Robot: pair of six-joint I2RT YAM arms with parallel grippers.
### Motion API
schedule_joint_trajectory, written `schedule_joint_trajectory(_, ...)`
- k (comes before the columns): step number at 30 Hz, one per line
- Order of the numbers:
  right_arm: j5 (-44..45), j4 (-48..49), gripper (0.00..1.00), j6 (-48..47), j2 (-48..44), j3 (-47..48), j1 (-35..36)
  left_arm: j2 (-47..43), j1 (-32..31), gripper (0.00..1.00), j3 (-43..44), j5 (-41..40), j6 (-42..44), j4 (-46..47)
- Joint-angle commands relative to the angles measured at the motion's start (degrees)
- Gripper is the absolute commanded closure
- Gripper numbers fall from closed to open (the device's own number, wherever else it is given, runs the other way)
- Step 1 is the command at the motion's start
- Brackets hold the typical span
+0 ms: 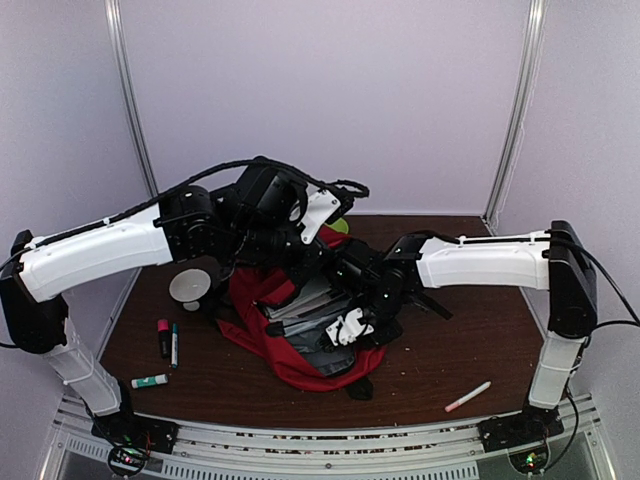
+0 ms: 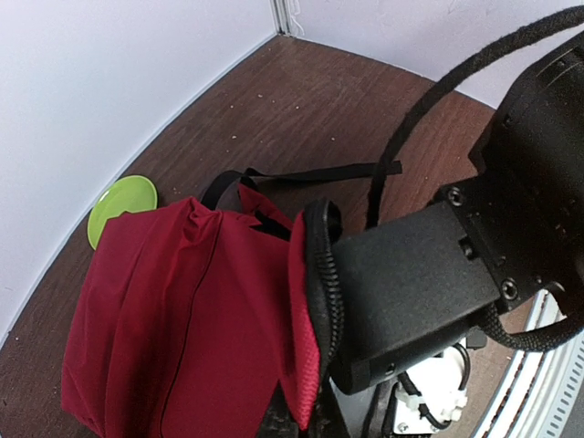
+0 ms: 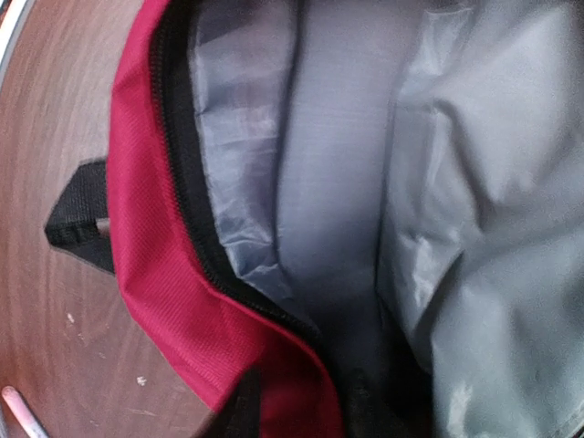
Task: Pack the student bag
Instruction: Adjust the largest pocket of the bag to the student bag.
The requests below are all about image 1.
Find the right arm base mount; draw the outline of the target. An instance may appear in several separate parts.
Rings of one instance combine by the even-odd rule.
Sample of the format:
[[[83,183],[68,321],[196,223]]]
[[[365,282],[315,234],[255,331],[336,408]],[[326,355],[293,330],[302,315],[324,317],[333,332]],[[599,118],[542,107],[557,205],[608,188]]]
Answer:
[[[542,474],[551,465],[549,441],[564,432],[557,417],[517,413],[490,417],[478,425],[485,453],[505,451],[511,466],[521,474]]]

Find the red backpack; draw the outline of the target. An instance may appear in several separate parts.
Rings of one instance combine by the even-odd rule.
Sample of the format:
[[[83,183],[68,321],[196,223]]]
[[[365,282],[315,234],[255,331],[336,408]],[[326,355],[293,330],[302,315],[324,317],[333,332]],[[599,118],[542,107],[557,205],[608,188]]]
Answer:
[[[422,244],[435,238],[458,242],[418,230],[379,251],[322,227],[303,249],[235,270],[227,292],[240,321],[220,320],[221,333],[299,390],[346,389],[353,399],[369,400],[369,374],[404,332],[402,308],[452,316],[425,294],[415,265]]]

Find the grey book with G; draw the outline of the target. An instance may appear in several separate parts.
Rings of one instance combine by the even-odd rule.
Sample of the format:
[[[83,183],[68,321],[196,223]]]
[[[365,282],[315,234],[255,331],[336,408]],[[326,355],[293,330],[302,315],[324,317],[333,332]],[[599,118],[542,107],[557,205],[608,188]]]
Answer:
[[[270,321],[281,318],[297,318],[344,299],[347,299],[346,293],[334,288],[327,280],[316,278],[307,283],[290,303],[278,308],[263,306],[262,312]]]

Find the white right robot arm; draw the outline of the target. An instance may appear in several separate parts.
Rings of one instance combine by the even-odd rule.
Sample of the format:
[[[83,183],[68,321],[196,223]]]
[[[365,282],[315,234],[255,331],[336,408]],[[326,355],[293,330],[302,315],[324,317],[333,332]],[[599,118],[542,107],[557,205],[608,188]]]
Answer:
[[[595,262],[566,220],[507,236],[452,237],[422,230],[401,236],[386,252],[350,240],[339,248],[328,275],[352,297],[347,311],[325,328],[329,347],[387,342],[408,302],[451,318],[428,296],[430,290],[518,289],[543,340],[523,410],[512,423],[513,433],[526,442],[550,426],[598,323]]]

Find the grey pencil pouch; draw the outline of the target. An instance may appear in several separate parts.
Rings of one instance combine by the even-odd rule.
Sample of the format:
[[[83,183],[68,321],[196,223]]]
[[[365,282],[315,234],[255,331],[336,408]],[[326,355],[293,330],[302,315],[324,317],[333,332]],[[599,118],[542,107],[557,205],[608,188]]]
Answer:
[[[289,341],[314,346],[327,346],[332,342],[326,329],[344,317],[343,312],[332,313],[317,318],[285,319],[271,322],[265,327],[265,333],[271,338],[283,337]]]

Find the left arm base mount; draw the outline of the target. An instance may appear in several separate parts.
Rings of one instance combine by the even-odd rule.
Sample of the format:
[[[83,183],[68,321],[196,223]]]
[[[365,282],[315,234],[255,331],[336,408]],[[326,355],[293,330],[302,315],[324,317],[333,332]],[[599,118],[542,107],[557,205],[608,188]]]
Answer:
[[[136,416],[132,422],[95,417],[92,423],[91,433],[111,446],[107,466],[122,478],[141,473],[152,453],[171,454],[179,431],[175,422],[144,416]]]

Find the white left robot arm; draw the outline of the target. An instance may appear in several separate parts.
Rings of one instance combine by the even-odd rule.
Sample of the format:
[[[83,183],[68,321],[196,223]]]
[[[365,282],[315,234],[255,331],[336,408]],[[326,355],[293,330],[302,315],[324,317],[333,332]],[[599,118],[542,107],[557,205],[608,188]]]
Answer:
[[[240,176],[216,189],[194,175],[102,220],[43,237],[23,231],[2,264],[1,306],[15,346],[43,357],[123,444],[143,436],[143,421],[124,383],[79,338],[67,294],[124,272],[200,257],[225,269],[276,267],[301,287],[329,262],[321,228],[370,193],[359,182],[319,180],[263,156],[225,162],[210,173],[235,168]]]

